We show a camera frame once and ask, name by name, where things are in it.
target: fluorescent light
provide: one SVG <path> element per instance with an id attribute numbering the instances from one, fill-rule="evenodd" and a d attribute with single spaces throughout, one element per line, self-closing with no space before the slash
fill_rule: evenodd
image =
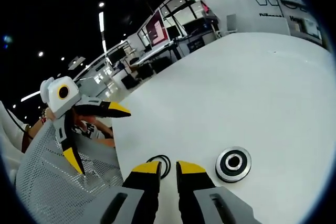
<path id="1" fill-rule="evenodd" d="M 102 33 L 104 31 L 104 12 L 99 13 L 99 27 Z"/>
<path id="2" fill-rule="evenodd" d="M 24 102 L 24 101 L 26 101 L 27 99 L 29 99 L 29 98 L 31 98 L 31 97 L 37 95 L 37 94 L 40 94 L 40 91 L 36 91 L 35 93 L 32 93 L 32 94 L 30 94 L 30 95 L 27 95 L 26 97 L 23 97 L 23 98 L 21 99 L 21 102 Z"/>
<path id="3" fill-rule="evenodd" d="M 103 50 L 104 50 L 104 52 L 106 53 L 107 50 L 106 50 L 106 42 L 105 42 L 105 40 L 103 40 L 102 43 L 103 43 Z"/>

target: office chair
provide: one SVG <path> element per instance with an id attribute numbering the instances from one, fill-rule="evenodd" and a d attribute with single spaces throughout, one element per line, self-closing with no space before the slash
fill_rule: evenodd
<path id="1" fill-rule="evenodd" d="M 151 62 L 152 68 L 156 73 L 169 67 L 173 62 L 168 57 L 162 57 Z"/>
<path id="2" fill-rule="evenodd" d="M 124 78 L 122 78 L 121 82 L 124 84 L 124 86 L 127 89 L 132 89 L 132 88 L 136 87 L 140 83 L 138 80 L 135 80 L 133 78 L 133 76 L 131 76 L 130 74 L 128 74 L 127 76 L 125 76 Z"/>
<path id="3" fill-rule="evenodd" d="M 129 64 L 132 65 L 132 64 L 136 63 L 138 60 L 139 60 L 139 57 L 135 57 L 135 58 L 130 60 Z"/>
<path id="4" fill-rule="evenodd" d="M 225 35 L 229 35 L 237 32 L 237 15 L 230 14 L 226 16 L 226 29 Z"/>
<path id="5" fill-rule="evenodd" d="M 149 63 L 144 64 L 142 66 L 140 66 L 137 70 L 138 75 L 136 78 L 140 78 L 142 80 L 152 76 L 154 74 L 153 69 L 151 68 L 151 66 L 149 65 Z"/>

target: monitor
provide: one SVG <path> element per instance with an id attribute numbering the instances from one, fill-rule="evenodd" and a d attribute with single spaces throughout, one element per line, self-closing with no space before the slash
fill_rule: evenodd
<path id="1" fill-rule="evenodd" d="M 112 64 L 116 63 L 118 60 L 121 60 L 126 56 L 126 53 L 123 48 L 119 48 L 117 51 L 114 51 L 109 55 L 109 59 L 111 60 Z"/>
<path id="2" fill-rule="evenodd" d="M 168 27 L 167 32 L 171 40 L 177 38 L 180 35 L 180 32 L 178 31 L 176 26 Z"/>
<path id="3" fill-rule="evenodd" d="M 186 33 L 196 35 L 211 30 L 211 25 L 207 24 L 204 18 L 198 18 L 183 25 Z"/>

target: wall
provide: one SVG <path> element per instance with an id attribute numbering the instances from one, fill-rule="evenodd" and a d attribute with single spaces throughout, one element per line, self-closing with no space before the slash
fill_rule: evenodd
<path id="1" fill-rule="evenodd" d="M 206 2 L 219 18 L 223 34 L 227 31 L 226 16 L 230 14 L 236 14 L 237 16 L 238 32 L 267 31 L 269 27 L 263 24 L 265 22 L 263 17 L 273 16 L 284 17 L 293 36 L 306 37 L 307 34 L 297 33 L 297 19 L 309 19 L 316 23 L 316 20 L 305 8 L 284 4 L 280 0 L 206 0 Z M 280 27 L 283 24 L 283 21 L 276 18 L 273 20 L 273 28 L 276 26 Z"/>
<path id="2" fill-rule="evenodd" d="M 127 41 L 130 44 L 130 46 L 132 48 L 136 49 L 138 52 L 141 52 L 141 51 L 145 50 L 145 46 L 141 42 L 137 33 L 128 36 Z"/>

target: white table surface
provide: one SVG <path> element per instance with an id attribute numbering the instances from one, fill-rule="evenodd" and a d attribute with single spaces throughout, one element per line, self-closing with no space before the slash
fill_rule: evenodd
<path id="1" fill-rule="evenodd" d="M 163 44 L 162 46 L 159 46 L 159 47 L 157 47 L 155 49 L 152 49 L 151 51 L 149 51 L 149 52 L 145 53 L 144 55 L 142 55 L 141 58 L 137 62 L 135 62 L 135 63 L 133 63 L 131 65 L 131 67 L 134 67 L 134 66 L 142 64 L 144 61 L 146 61 L 149 58 L 151 58 L 154 54 L 160 52 L 166 46 L 168 47 L 168 46 L 172 45 L 173 43 L 174 43 L 173 41 L 169 41 L 169 42 Z"/>
<path id="2" fill-rule="evenodd" d="M 121 103 L 132 113 L 112 121 L 123 178 L 152 156 L 171 159 L 155 223 L 182 223 L 177 160 L 203 166 L 216 186 L 252 206 L 261 223 L 299 223 L 332 171 L 334 66 L 323 48 L 277 34 L 231 34 L 195 51 Z M 252 168 L 226 184 L 215 162 L 231 146 L 249 151 Z"/>

